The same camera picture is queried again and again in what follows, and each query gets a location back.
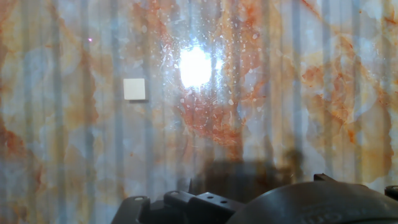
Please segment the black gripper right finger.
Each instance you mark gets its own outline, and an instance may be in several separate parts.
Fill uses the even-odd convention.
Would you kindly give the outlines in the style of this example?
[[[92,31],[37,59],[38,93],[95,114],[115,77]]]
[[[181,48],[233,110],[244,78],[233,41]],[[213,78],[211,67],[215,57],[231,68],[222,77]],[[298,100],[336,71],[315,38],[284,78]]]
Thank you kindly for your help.
[[[313,175],[313,180],[314,181],[332,181],[336,182],[335,179],[327,176],[326,174],[314,174]],[[384,188],[384,195],[394,199],[395,201],[398,200],[398,190],[396,185],[389,185]]]

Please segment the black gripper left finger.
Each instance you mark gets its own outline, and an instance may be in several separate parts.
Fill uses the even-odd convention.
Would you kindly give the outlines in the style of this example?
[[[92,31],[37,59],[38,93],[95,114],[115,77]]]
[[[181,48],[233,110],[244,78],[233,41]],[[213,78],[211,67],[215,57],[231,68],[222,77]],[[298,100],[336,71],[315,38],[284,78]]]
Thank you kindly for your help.
[[[171,191],[151,202],[135,196],[123,200],[112,224],[225,224],[243,203],[209,192],[192,195]]]

